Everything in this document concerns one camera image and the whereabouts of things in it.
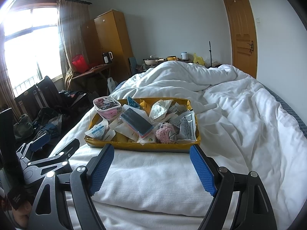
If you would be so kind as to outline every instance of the yellow mug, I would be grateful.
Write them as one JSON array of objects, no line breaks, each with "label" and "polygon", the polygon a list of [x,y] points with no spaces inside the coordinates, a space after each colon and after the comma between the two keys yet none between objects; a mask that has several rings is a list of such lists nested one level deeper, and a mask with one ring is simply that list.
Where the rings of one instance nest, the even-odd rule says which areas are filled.
[{"label": "yellow mug", "polygon": [[173,61],[173,60],[178,60],[176,56],[168,56],[167,61]]}]

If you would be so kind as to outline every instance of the black pole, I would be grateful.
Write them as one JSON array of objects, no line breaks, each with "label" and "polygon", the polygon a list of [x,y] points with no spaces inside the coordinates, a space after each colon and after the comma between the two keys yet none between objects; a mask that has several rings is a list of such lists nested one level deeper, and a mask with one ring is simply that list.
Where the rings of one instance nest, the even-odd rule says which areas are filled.
[{"label": "black pole", "polygon": [[210,67],[212,67],[212,54],[211,54],[211,42],[209,41],[209,47],[210,47]]}]

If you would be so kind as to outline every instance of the blue mattress edge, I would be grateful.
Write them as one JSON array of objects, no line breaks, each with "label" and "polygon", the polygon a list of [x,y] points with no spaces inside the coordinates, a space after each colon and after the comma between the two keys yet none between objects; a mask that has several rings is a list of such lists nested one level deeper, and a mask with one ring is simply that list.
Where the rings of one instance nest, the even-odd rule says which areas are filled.
[{"label": "blue mattress edge", "polygon": [[272,90],[267,88],[265,85],[263,85],[265,89],[276,99],[277,102],[279,102],[282,106],[282,108],[292,115],[296,121],[298,122],[298,125],[300,126],[300,130],[303,132],[304,136],[307,138],[307,126],[306,124],[301,120],[301,118],[295,113],[295,111],[276,93],[274,93]]}]

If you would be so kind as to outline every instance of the screw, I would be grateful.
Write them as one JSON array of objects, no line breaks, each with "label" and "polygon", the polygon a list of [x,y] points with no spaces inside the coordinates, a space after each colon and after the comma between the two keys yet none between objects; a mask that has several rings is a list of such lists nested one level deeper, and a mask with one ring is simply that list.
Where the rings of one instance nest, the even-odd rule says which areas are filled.
[{"label": "screw", "polygon": [[219,167],[219,171],[222,173],[226,173],[228,169],[226,167]]},{"label": "screw", "polygon": [[257,174],[255,171],[252,171],[252,172],[251,172],[251,176],[252,176],[252,177],[257,177],[258,174]]},{"label": "screw", "polygon": [[79,166],[79,167],[77,168],[77,171],[78,171],[78,172],[83,172],[83,171],[85,171],[85,167],[84,167],[84,166]]},{"label": "screw", "polygon": [[49,171],[48,173],[47,173],[47,177],[53,177],[54,176],[54,171]]}]

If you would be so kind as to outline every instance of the white wall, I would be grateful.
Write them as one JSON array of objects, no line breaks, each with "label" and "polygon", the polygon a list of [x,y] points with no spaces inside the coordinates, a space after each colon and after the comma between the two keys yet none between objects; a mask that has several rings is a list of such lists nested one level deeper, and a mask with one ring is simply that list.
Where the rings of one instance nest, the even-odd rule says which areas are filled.
[{"label": "white wall", "polygon": [[229,25],[222,0],[92,0],[92,18],[110,8],[125,14],[133,53],[139,64],[149,55],[194,52],[204,60],[231,63]]},{"label": "white wall", "polygon": [[260,23],[255,23],[257,80],[278,94],[307,124],[307,31],[287,0],[250,3],[254,18],[260,18]]}]

